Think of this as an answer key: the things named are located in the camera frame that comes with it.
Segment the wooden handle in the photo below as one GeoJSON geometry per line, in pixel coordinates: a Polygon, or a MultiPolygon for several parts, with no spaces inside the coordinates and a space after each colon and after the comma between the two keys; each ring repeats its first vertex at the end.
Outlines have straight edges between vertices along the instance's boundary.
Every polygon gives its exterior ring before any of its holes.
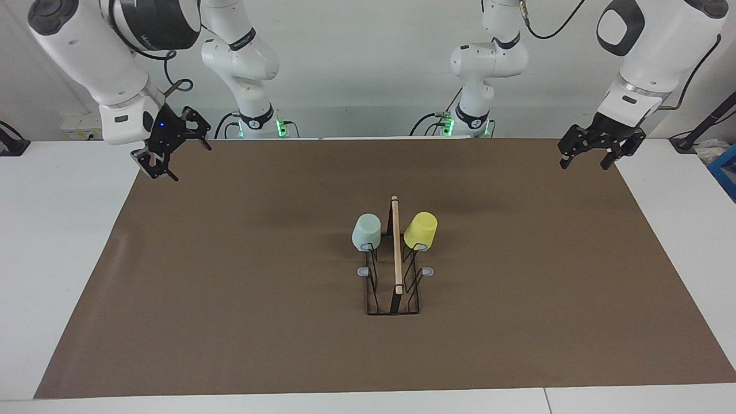
{"type": "Polygon", "coordinates": [[[401,226],[399,226],[399,197],[391,198],[392,219],[394,222],[394,275],[396,277],[396,294],[404,294],[404,273],[401,269],[401,226]]]}

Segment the yellow cup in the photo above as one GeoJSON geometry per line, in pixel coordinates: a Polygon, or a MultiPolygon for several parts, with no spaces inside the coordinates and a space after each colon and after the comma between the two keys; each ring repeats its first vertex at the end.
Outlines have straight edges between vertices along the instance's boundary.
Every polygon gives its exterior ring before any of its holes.
{"type": "Polygon", "coordinates": [[[432,247],[434,235],[437,233],[437,218],[431,213],[422,212],[416,215],[404,233],[404,242],[414,250],[432,247]]]}

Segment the green light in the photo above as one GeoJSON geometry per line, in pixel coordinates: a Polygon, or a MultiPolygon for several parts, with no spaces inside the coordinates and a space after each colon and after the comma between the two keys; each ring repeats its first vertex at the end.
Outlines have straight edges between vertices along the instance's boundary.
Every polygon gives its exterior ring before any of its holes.
{"type": "Polygon", "coordinates": [[[447,120],[447,124],[445,125],[445,129],[442,131],[442,134],[445,136],[452,136],[453,129],[455,129],[455,119],[449,118],[447,120]]]}
{"type": "Polygon", "coordinates": [[[289,136],[289,129],[280,119],[276,119],[276,127],[278,128],[278,135],[280,138],[289,136]]]}

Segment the brown surface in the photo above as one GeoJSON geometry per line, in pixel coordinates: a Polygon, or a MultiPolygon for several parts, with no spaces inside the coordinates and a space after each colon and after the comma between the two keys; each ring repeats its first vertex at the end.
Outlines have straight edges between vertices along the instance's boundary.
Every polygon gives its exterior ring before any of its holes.
{"type": "Polygon", "coordinates": [[[37,398],[736,381],[598,156],[563,172],[555,141],[214,147],[177,152],[180,183],[137,179],[37,398]],[[402,222],[438,217],[436,276],[421,315],[367,317],[350,232],[393,194],[402,222]]]}

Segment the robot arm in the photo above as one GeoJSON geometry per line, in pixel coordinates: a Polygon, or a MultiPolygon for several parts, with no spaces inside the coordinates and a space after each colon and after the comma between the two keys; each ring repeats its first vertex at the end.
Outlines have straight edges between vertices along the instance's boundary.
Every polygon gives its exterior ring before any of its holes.
{"type": "Polygon", "coordinates": [[[518,0],[484,0],[483,25],[491,43],[471,43],[455,49],[452,69],[463,83],[462,98],[454,108],[453,135],[482,135],[494,98],[488,79],[521,74],[529,53],[520,42],[522,24],[518,0]]]}
{"type": "Polygon", "coordinates": [[[233,92],[244,136],[283,136],[285,129],[263,85],[278,74],[278,56],[257,35],[243,0],[204,0],[204,7],[217,37],[205,42],[202,61],[233,92]]]}
{"type": "Polygon", "coordinates": [[[110,0],[109,7],[103,7],[108,12],[103,18],[84,1],[35,0],[28,15],[36,41],[99,103],[105,141],[113,145],[145,142],[146,147],[131,156],[152,178],[169,175],[177,179],[169,170],[169,161],[185,140],[198,139],[209,149],[205,139],[210,125],[189,107],[182,116],[176,115],[166,104],[166,95],[135,64],[130,51],[130,47],[191,47],[187,43],[193,43],[199,34],[199,13],[194,0],[180,3],[110,0]],[[179,12],[174,13],[171,8],[180,3],[179,12]],[[183,12],[191,11],[188,3],[197,10],[196,18],[183,12]],[[160,17],[157,7],[166,17],[152,27],[149,20],[160,17]],[[197,129],[188,129],[187,121],[196,122],[197,129]]]}
{"type": "Polygon", "coordinates": [[[598,42],[623,66],[590,127],[573,125],[559,142],[562,168],[593,149],[609,151],[604,169],[633,155],[646,137],[640,125],[713,47],[728,9],[726,0],[614,0],[598,42]]]}

